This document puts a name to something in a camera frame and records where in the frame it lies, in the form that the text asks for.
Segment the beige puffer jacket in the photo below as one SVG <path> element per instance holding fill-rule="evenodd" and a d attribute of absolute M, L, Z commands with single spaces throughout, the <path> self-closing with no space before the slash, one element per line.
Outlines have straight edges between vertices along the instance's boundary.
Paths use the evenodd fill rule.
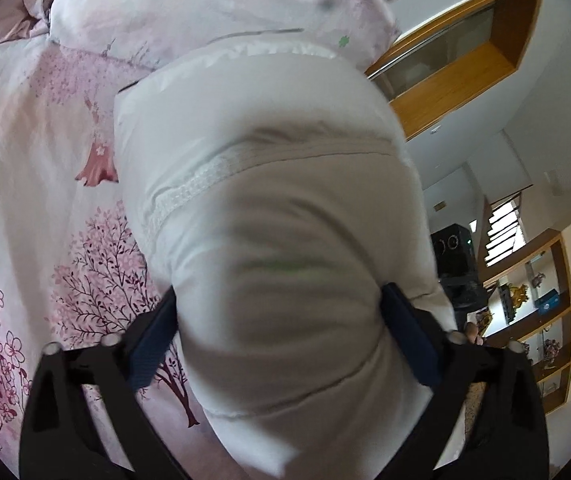
<path fill-rule="evenodd" d="M 380 91 L 302 35 L 231 37 L 118 92 L 114 120 L 128 223 L 221 444 L 256 479 L 375 477 L 431 397 L 383 286 L 456 326 Z"/>

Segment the wooden display shelf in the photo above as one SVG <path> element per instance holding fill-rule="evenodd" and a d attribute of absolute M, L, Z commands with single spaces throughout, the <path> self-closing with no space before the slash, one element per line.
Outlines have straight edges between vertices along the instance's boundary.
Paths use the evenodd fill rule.
<path fill-rule="evenodd" d="M 547 229 L 482 266 L 479 276 L 489 292 L 486 344 L 524 344 L 545 412 L 561 408 L 571 382 L 571 276 L 562 234 Z"/>

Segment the pink floral bed sheet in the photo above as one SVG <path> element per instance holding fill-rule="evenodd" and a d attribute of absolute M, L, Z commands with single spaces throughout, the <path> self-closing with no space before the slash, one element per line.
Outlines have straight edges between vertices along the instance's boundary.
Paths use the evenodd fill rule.
<path fill-rule="evenodd" d="M 44 37 L 0 44 L 0 461 L 42 347 L 96 344 L 159 294 L 113 164 L 116 93 L 145 70 Z"/>

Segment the right floral pillow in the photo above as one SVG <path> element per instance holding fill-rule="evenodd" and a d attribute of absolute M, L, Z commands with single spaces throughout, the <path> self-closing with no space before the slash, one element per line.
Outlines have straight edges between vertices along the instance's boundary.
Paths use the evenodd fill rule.
<path fill-rule="evenodd" d="M 63 47 L 157 68 L 224 37 L 303 32 L 359 68 L 399 35 L 386 0 L 53 0 Z"/>

